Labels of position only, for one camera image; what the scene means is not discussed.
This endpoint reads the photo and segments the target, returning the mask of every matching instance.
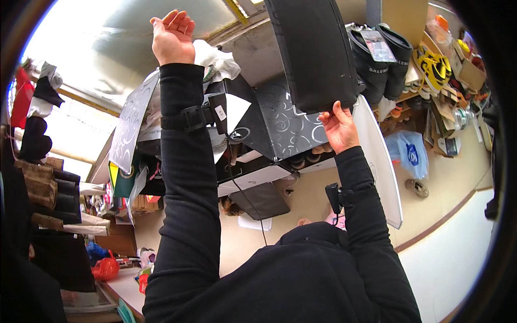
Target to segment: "black bag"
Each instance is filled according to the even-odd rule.
[[[352,107],[358,80],[350,42],[334,0],[265,0],[292,102],[312,114],[336,100]]]

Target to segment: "black sleeve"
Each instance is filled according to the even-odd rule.
[[[336,156],[343,190],[374,187],[370,167],[360,146]],[[345,208],[350,253],[380,322],[420,322],[411,286],[389,240],[386,217],[378,194]]]
[[[202,66],[160,67],[161,113],[203,103]],[[165,219],[155,269],[145,291],[147,323],[165,321],[219,280],[221,224],[216,169],[206,128],[161,131]]]

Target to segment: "swirl pattern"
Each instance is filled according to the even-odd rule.
[[[318,113],[306,115],[296,110],[285,76],[257,88],[256,97],[266,123],[273,151],[279,159],[328,142]]]

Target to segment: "id card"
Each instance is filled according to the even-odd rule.
[[[375,30],[361,30],[361,36],[366,46],[368,46],[374,61],[383,61],[386,63],[397,62],[391,49],[379,32]]]

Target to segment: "hand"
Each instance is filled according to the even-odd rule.
[[[328,142],[336,154],[359,146],[359,136],[350,109],[341,109],[341,102],[334,102],[332,112],[325,111],[318,119],[323,123]]]
[[[160,66],[169,63],[194,64],[195,50],[192,34],[195,23],[186,11],[169,12],[165,18],[152,18],[153,53]]]

